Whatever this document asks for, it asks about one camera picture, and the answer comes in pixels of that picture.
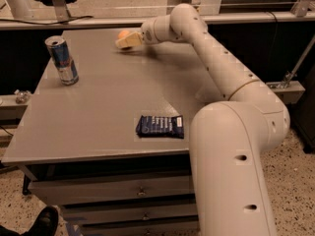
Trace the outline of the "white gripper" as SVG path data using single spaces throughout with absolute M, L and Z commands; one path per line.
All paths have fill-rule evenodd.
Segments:
M 178 42 L 180 36 L 170 26 L 170 16 L 159 16 L 146 20 L 141 25 L 141 33 L 130 31 L 130 33 L 115 41 L 116 47 L 126 49 L 139 46 L 143 41 L 146 44 L 159 44 L 162 42 Z

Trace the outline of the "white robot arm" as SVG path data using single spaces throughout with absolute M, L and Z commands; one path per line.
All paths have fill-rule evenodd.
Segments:
M 283 102 L 208 32 L 189 4 L 119 34 L 118 48 L 185 41 L 220 91 L 190 125 L 190 162 L 201 236 L 277 236 L 260 154 L 285 138 Z

